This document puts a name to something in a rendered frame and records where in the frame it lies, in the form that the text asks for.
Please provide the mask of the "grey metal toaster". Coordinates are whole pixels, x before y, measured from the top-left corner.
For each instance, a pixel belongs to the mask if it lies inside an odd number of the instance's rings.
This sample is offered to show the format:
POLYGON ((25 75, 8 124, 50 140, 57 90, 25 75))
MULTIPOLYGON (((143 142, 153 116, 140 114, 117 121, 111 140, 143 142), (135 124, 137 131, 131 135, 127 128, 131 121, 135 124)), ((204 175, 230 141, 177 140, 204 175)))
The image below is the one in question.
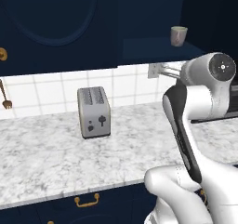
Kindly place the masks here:
POLYGON ((77 90, 78 112, 83 138, 100 138, 111 134, 111 108, 102 86, 77 90))

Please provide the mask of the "navy open wall cabinet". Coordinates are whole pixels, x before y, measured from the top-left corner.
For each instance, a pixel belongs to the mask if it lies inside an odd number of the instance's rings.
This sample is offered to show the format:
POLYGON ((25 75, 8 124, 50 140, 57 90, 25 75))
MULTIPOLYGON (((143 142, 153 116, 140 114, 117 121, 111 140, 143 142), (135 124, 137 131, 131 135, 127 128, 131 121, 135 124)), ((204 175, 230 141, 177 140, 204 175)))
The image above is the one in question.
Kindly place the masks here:
POLYGON ((238 60, 238 0, 118 0, 118 62, 189 60, 224 52, 238 60), (172 46, 173 26, 187 27, 172 46))

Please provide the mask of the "navy drawer front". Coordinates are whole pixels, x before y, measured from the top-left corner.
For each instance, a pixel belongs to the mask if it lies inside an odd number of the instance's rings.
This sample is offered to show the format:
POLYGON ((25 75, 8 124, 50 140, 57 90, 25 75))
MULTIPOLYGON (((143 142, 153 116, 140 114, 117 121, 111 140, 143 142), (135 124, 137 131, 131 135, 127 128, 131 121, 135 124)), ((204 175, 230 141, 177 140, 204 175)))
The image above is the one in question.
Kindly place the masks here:
MULTIPOLYGON (((94 202, 94 192, 79 195, 94 202)), ((78 208, 74 196, 0 210, 0 224, 144 224, 156 197, 143 183, 99 191, 99 203, 78 208)))

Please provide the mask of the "gold hanging fork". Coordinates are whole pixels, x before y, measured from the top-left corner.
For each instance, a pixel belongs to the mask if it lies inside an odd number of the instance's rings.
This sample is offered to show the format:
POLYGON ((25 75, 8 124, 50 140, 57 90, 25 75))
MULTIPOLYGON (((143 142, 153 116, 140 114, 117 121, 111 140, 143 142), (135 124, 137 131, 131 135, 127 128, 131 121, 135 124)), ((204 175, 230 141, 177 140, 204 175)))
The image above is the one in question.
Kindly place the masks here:
POLYGON ((0 79, 0 89, 1 89, 1 91, 3 93, 3 97, 4 97, 4 101, 2 102, 4 108, 7 109, 7 110, 11 109, 12 108, 12 102, 10 100, 7 100, 4 85, 3 85, 3 82, 2 82, 1 79, 0 79))

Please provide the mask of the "navy wall cabinet door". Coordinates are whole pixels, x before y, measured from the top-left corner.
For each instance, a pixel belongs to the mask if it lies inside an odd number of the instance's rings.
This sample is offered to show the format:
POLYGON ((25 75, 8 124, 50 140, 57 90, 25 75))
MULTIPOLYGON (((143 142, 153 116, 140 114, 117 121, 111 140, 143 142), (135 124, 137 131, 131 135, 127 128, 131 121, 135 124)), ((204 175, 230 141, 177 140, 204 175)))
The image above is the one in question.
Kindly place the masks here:
POLYGON ((0 76, 117 65, 117 0, 0 0, 0 76))

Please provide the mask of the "grey metal wall rail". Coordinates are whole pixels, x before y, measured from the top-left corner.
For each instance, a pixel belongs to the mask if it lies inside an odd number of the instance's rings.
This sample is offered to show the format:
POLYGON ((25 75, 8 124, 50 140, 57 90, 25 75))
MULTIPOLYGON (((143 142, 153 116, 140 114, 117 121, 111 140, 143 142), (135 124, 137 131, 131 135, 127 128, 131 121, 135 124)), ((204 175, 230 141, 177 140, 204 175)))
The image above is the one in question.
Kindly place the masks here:
POLYGON ((160 66, 159 73, 165 76, 180 78, 182 64, 163 64, 160 66))

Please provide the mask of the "pale drinking glass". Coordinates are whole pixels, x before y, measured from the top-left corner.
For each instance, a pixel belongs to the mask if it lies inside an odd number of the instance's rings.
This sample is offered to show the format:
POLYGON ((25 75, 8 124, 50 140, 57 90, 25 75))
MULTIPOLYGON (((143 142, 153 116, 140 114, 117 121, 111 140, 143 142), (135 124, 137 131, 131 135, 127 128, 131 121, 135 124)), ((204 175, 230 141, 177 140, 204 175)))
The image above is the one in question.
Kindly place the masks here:
POLYGON ((170 41, 172 46, 183 46, 186 39, 188 28, 173 26, 171 28, 170 41))

